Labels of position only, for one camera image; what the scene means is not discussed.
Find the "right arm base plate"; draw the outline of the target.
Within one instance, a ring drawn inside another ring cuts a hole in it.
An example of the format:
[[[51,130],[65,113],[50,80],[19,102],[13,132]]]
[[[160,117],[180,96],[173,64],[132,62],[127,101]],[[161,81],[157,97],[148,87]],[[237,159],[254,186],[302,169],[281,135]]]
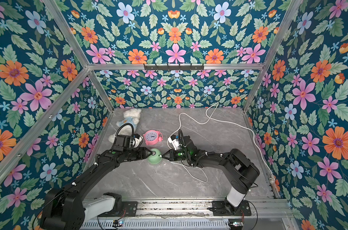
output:
[[[211,207],[208,208],[214,216],[251,216],[250,203],[243,200],[239,206],[234,207],[228,201],[212,201]]]

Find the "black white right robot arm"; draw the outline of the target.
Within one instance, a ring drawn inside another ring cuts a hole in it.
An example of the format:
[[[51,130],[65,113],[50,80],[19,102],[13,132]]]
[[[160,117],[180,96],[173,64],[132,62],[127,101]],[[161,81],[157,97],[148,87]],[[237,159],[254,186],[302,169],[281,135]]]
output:
[[[223,207],[210,210],[229,215],[239,211],[241,203],[260,175],[255,164],[239,149],[225,153],[199,149],[190,136],[184,136],[181,130],[178,136],[172,135],[169,139],[174,147],[162,154],[162,158],[170,162],[187,162],[189,167],[218,169],[229,181],[231,189],[224,199]]]

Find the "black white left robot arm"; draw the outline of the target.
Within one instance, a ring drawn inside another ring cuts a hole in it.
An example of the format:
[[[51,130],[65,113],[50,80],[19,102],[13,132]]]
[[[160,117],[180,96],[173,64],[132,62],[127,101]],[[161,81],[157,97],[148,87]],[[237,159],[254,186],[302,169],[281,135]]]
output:
[[[122,125],[110,149],[96,156],[96,162],[61,189],[51,189],[45,196],[40,227],[44,230],[78,230],[86,221],[83,200],[105,175],[124,162],[148,158],[152,151],[140,144],[136,147],[134,127]]]

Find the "green round meat grinder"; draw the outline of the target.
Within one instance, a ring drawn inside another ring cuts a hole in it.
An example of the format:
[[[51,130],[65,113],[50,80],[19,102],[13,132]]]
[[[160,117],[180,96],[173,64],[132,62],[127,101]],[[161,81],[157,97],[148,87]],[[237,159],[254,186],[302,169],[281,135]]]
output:
[[[161,162],[162,157],[161,157],[161,151],[159,149],[153,148],[151,149],[151,151],[153,151],[153,154],[151,154],[153,156],[153,160],[152,161],[148,161],[150,164],[158,164]]]

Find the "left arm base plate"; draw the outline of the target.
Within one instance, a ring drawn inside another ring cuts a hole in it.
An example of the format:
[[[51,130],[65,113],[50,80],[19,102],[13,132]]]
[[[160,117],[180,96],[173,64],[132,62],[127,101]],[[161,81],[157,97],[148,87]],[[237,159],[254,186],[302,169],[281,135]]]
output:
[[[135,217],[138,210],[137,201],[120,201],[114,211],[112,211],[112,216],[115,217]]]

